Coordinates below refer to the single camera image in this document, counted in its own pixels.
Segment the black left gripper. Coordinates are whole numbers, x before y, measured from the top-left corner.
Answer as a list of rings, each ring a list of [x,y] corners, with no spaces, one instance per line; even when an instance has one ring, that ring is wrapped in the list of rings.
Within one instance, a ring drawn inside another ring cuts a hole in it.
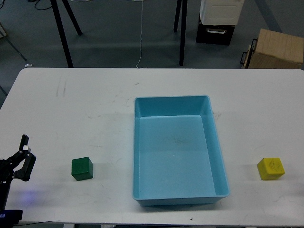
[[[23,134],[20,141],[19,150],[12,156],[12,158],[0,160],[1,183],[9,183],[12,181],[13,175],[15,179],[29,181],[36,161],[36,156],[30,153],[28,142],[29,137]],[[14,173],[14,167],[12,166],[13,162],[21,162],[23,160],[24,163],[22,168]]]

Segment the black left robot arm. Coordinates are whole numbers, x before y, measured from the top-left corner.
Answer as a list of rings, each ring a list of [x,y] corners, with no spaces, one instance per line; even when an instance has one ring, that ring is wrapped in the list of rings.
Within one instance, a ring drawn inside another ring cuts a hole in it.
[[[9,158],[0,161],[0,226],[2,228],[11,228],[22,220],[22,210],[6,210],[5,207],[11,182],[14,179],[22,181],[30,179],[36,156],[31,153],[28,141],[29,137],[24,134],[19,150]]]

